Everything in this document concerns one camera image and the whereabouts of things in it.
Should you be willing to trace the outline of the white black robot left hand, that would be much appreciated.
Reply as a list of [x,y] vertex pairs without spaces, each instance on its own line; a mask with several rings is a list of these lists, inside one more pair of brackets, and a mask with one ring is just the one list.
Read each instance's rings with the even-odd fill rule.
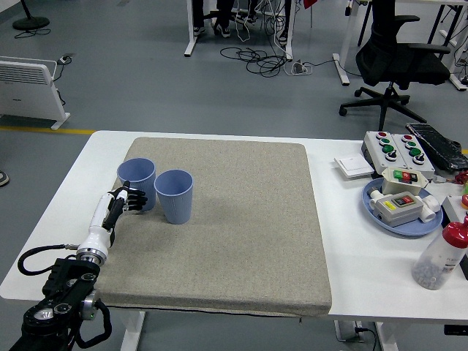
[[86,240],[79,245],[79,260],[88,260],[103,265],[115,238],[115,226],[125,211],[139,211],[147,203],[146,193],[130,187],[125,181],[122,186],[106,192],[99,200],[88,229]]

